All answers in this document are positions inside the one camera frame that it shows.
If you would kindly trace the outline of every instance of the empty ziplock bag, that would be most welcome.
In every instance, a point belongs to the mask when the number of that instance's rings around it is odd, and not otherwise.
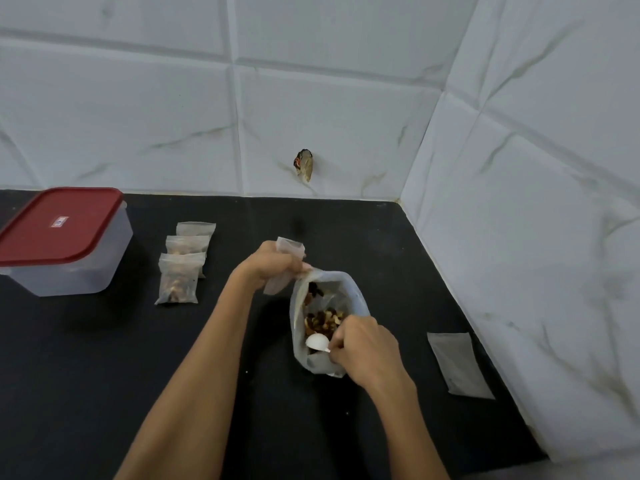
[[[311,301],[307,299],[309,283],[316,283],[323,292],[322,295],[316,294]],[[329,307],[343,311],[344,316],[366,317],[369,315],[362,293],[347,273],[313,269],[296,281],[289,302],[293,355],[302,367],[314,374],[327,374],[340,378],[346,373],[341,365],[331,362],[327,352],[311,354],[305,345],[305,317],[309,313],[326,310]]]
[[[292,254],[298,259],[305,257],[305,245],[302,242],[292,241],[285,237],[279,237],[276,241],[276,251],[284,254]],[[267,281],[264,286],[264,294],[277,294],[284,290],[284,288],[293,279],[293,273],[285,271],[282,274],[274,276]]]
[[[216,231],[216,225],[209,222],[178,222],[175,227],[177,235],[208,235]]]
[[[197,303],[198,270],[205,260],[204,253],[160,254],[160,290],[156,305],[161,303]]]
[[[209,248],[210,235],[168,235],[166,237],[167,254],[204,253]],[[204,278],[202,268],[198,272],[199,278]]]
[[[478,367],[468,333],[427,333],[427,339],[450,393],[495,399]]]

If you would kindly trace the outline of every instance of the white sticker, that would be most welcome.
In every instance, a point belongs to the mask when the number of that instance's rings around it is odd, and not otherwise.
[[[58,217],[53,224],[51,225],[51,227],[62,227],[62,224],[65,223],[65,221],[68,219],[69,217],[65,217],[65,216],[60,216]]]

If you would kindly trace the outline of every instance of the container with red lid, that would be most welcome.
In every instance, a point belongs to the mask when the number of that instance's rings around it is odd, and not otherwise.
[[[133,232],[122,192],[45,190],[0,231],[0,274],[37,296],[107,288]]]

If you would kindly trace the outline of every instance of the white scoop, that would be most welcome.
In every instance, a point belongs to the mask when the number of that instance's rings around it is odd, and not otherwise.
[[[331,352],[328,348],[329,339],[327,339],[322,333],[309,335],[305,343],[310,349],[320,350],[320,352]]]

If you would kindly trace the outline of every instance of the red lid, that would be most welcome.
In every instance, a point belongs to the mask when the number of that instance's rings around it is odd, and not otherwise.
[[[40,192],[0,231],[0,266],[77,261],[95,249],[122,202],[109,188]]]

